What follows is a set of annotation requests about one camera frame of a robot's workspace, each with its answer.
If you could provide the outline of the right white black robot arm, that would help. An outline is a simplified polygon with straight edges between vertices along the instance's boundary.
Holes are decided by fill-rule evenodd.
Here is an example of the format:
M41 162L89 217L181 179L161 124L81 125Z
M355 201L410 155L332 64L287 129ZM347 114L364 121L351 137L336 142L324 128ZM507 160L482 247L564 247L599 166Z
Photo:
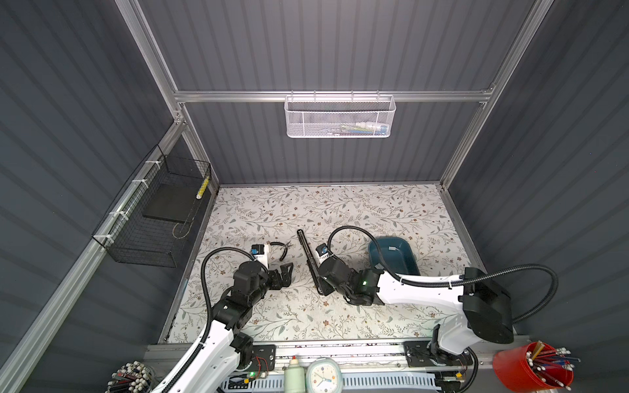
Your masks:
M327 241L316 248L320 281L343 296L353 306L388 306L398 304L435 306L451 310L433 330L427 345L435 360L462 355L472 345L485 341L510 344L514 324L544 309L559 289L557 273L545 265L525 264L484 273L467 268L464 273L447 277L402 275L386 262L380 245L377 267L357 271L337 256ZM547 294L532 309L514 316L511 296L496 279L513 273L538 270L550 276Z

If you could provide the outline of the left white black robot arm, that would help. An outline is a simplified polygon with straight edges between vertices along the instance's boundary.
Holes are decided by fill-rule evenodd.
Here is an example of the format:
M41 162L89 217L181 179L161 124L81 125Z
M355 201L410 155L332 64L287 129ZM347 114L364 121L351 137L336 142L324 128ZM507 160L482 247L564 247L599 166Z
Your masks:
M219 253L235 252L246 260L234 272L234 285L213 303L206 268ZM237 247L219 247L201 263L201 284L206 303L206 324L180 361L152 390L154 392L222 392L222 385L237 370L252 362L253 339L242 332L256 303L268 291L288 288L293 283L294 264L270 270L252 253Z

